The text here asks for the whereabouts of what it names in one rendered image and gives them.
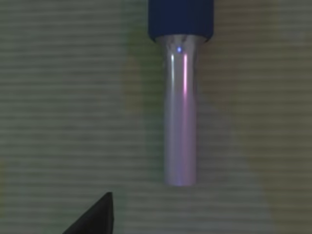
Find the black pointed object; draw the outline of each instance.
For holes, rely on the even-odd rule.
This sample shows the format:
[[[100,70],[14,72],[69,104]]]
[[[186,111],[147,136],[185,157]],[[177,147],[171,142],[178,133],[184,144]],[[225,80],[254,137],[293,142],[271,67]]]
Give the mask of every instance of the black pointed object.
[[[107,193],[63,234],[112,234],[113,227],[113,194]]]

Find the textured background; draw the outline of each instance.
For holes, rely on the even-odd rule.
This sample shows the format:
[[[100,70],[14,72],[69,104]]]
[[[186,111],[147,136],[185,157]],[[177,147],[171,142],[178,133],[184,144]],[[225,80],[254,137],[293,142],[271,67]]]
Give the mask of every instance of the textured background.
[[[216,0],[198,184],[162,171],[146,0],[0,0],[0,233],[62,233],[113,191],[116,234],[312,233],[312,2]]]

